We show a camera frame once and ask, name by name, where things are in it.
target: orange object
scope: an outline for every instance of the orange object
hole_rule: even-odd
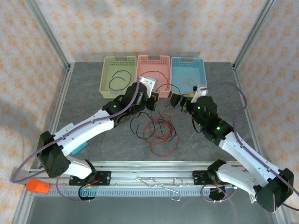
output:
[[[26,189],[27,191],[34,193],[47,194],[50,190],[50,184],[44,181],[32,179],[26,184]]]

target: wall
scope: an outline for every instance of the wall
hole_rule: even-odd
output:
[[[299,4],[280,0],[238,70],[263,151],[299,189]],[[299,208],[295,194],[287,201]],[[299,223],[298,212],[292,213]]]
[[[0,223],[8,224],[23,187],[10,176],[48,129],[65,71],[24,0],[2,0],[0,15]]]
[[[67,60],[200,56],[235,60],[266,0],[37,0]]]

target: gray table surface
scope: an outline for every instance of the gray table surface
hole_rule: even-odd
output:
[[[103,197],[73,203],[62,197],[35,197],[27,224],[276,224],[275,215],[250,203],[238,189],[229,201],[209,203],[201,197]]]
[[[99,92],[102,67],[103,63],[75,63],[57,130],[71,122],[77,124],[85,120],[111,101],[104,99]],[[236,83],[230,63],[205,63],[205,69],[208,86],[220,82]],[[238,91],[223,85],[209,90],[208,95],[217,104],[219,116],[232,125],[234,116],[242,109]],[[170,115],[179,134],[178,148],[169,157],[154,155],[145,140],[131,133],[129,122],[90,139],[89,145],[75,157],[91,161],[235,161],[231,155],[205,139],[203,134],[195,132],[189,114],[170,106],[164,109],[168,104],[169,99],[160,99],[153,115],[158,112]],[[133,130],[136,130],[138,124],[140,130],[143,130],[148,122],[146,115],[141,115],[133,121]],[[253,147],[245,113],[238,119],[237,131]],[[171,142],[154,146],[153,149],[167,154],[172,151],[176,142],[175,137]]]

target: blue basket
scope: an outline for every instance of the blue basket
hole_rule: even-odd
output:
[[[206,72],[204,61],[199,57],[172,57],[171,58],[172,84],[177,86],[183,95],[193,93],[193,86],[206,86]],[[178,93],[176,87],[171,91]]]

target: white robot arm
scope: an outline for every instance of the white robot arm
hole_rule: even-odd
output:
[[[96,170],[92,164],[88,160],[78,160],[70,156],[70,153],[94,136],[128,121],[132,115],[142,111],[144,108],[155,109],[158,100],[158,94],[152,93],[155,80],[140,77],[139,82],[140,86],[137,97],[126,111],[121,112],[132,100],[136,90],[136,83],[128,87],[125,95],[120,95],[113,101],[110,101],[93,116],[79,124],[75,126],[69,124],[54,135],[51,135],[49,132],[41,134],[38,148],[56,141],[55,144],[37,155],[49,177],[68,174],[84,180],[83,182],[86,184],[94,180]],[[113,118],[108,118],[118,112],[121,112],[121,114]]]
[[[217,105],[212,97],[206,96],[206,91],[202,91],[200,86],[194,88],[197,90],[193,98],[173,94],[171,105],[181,106],[208,140],[231,154],[248,171],[242,172],[217,160],[208,168],[211,179],[214,183],[217,183],[216,180],[228,182],[247,191],[252,202],[257,201],[266,210],[275,212],[292,194],[292,190],[275,174],[293,186],[293,173],[288,168],[280,170],[250,147],[231,125],[218,117]]]

